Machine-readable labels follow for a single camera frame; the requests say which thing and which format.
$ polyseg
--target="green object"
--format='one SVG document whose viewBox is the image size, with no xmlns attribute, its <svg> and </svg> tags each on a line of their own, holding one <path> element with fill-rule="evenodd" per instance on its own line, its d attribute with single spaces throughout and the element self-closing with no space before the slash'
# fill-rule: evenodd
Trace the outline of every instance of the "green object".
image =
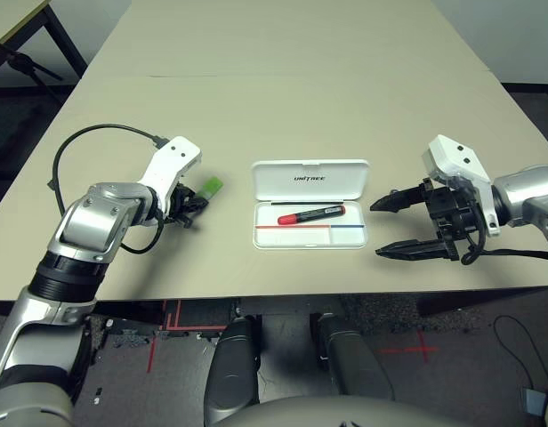
<svg viewBox="0 0 548 427">
<path fill-rule="evenodd" d="M 211 178 L 205 183 L 202 189 L 200 189 L 195 197 L 202 197 L 206 200 L 210 200 L 222 187 L 222 181 L 216 176 Z"/>
</svg>

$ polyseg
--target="table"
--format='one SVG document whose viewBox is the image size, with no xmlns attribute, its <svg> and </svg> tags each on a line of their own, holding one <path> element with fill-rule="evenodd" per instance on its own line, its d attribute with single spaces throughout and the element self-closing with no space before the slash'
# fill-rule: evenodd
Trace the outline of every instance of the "table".
<svg viewBox="0 0 548 427">
<path fill-rule="evenodd" d="M 217 175 L 224 187 L 193 229 L 168 227 L 145 255 L 120 251 L 101 300 L 548 285 L 548 262 L 533 259 L 464 267 L 375 255 L 393 241 L 431 238 L 422 206 L 368 206 L 425 176 L 421 155 L 438 133 L 474 147 L 493 178 L 548 163 L 543 135 L 428 0 L 133 3 L 0 205 L 0 299 L 30 281 L 60 219 L 46 187 L 56 149 L 76 130 L 110 122 L 188 137 L 203 162 L 184 183 L 198 188 Z M 95 182 L 137 181 L 152 153 L 134 134 L 84 135 L 61 161 L 65 200 Z M 250 166 L 284 158 L 371 163 L 359 200 L 365 248 L 254 248 Z M 141 247 L 153 232 L 135 228 L 125 242 Z M 535 227 L 505 228 L 488 241 L 497 247 L 547 244 Z"/>
<path fill-rule="evenodd" d="M 16 51 L 40 28 L 45 27 L 70 66 L 82 77 L 86 71 L 86 61 L 52 11 L 50 2 L 0 0 L 0 43 Z M 0 67 L 6 60 L 7 54 L 0 50 Z"/>
</svg>

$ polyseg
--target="dark floor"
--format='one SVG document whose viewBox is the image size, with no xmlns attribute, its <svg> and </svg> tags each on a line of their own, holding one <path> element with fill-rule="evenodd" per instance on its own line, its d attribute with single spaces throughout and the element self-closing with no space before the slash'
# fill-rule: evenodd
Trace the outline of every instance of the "dark floor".
<svg viewBox="0 0 548 427">
<path fill-rule="evenodd" d="M 356 298 L 371 307 L 371 295 Z M 242 299 L 243 314 L 262 314 L 261 402 L 335 394 L 330 377 L 315 362 L 309 314 L 332 311 L 347 316 L 342 301 L 339 296 L 316 295 Z M 475 426 L 542 425 L 522 412 L 520 388 L 528 385 L 527 377 L 497 343 L 492 322 L 501 314 L 525 324 L 548 368 L 548 289 L 424 320 L 443 324 L 447 319 L 453 329 L 445 332 L 406 328 L 402 333 L 388 332 L 395 330 L 397 319 L 382 315 L 380 332 L 371 329 L 366 339 L 390 377 L 397 401 Z M 458 327 L 459 320 L 465 327 Z M 528 367 L 535 388 L 548 391 L 543 370 L 520 327 L 504 319 L 498 331 Z M 111 335 L 99 353 L 101 359 L 89 370 L 76 406 L 77 425 L 201 425 L 214 340 L 200 340 L 194 334 L 157 340 L 149 373 L 151 343 L 116 348 L 115 340 L 117 336 Z M 428 350 L 413 351 L 420 346 Z"/>
<path fill-rule="evenodd" d="M 512 93 L 548 140 L 548 96 Z M 57 109 L 46 97 L 0 99 L 0 199 L 38 143 Z M 548 289 L 420 318 L 417 294 L 250 298 L 242 314 L 262 314 L 264 352 L 259 375 L 261 401 L 334 393 L 314 362 L 308 315 L 333 311 L 351 318 L 387 371 L 399 401 L 478 426 L 542 425 L 524 415 L 520 388 L 524 372 L 497 343 L 492 329 L 499 314 L 512 314 L 528 327 L 548 367 Z M 535 388 L 548 391 L 528 338 L 502 322 L 502 339 L 524 360 Z M 81 426 L 202 425 L 206 373 L 213 341 L 191 334 L 133 345 L 111 335 L 89 370 L 76 406 Z M 422 347 L 432 350 L 407 351 Z"/>
</svg>

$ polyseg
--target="open case lid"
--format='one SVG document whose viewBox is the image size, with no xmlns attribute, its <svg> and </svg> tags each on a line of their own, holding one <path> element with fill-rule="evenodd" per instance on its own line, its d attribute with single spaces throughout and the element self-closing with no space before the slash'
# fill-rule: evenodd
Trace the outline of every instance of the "open case lid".
<svg viewBox="0 0 548 427">
<path fill-rule="evenodd" d="M 254 196 L 271 201 L 354 200 L 363 193 L 369 163 L 346 160 L 272 160 L 252 166 Z"/>
</svg>

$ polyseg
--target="wall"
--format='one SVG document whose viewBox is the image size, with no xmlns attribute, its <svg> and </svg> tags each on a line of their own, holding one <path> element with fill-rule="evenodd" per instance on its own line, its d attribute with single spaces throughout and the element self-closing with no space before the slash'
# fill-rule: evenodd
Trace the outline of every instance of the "wall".
<svg viewBox="0 0 548 427">
<path fill-rule="evenodd" d="M 432 0 L 505 83 L 548 84 L 548 0 Z"/>
<path fill-rule="evenodd" d="M 500 81 L 548 84 L 548 0 L 432 1 Z M 90 61 L 130 3 L 52 0 L 51 5 Z M 20 50 L 66 77 L 63 84 L 76 82 L 76 75 L 46 31 L 39 31 Z M 0 68 L 0 87 L 32 84 L 8 66 Z"/>
<path fill-rule="evenodd" d="M 51 7 L 80 53 L 90 62 L 130 3 L 131 0 L 52 0 Z M 57 82 L 45 76 L 43 80 L 47 83 L 67 85 L 77 81 L 77 75 L 44 28 L 31 37 L 20 51 L 65 77 L 65 81 Z M 29 77 L 10 69 L 7 64 L 0 68 L 0 87 L 27 85 L 34 85 Z"/>
</svg>

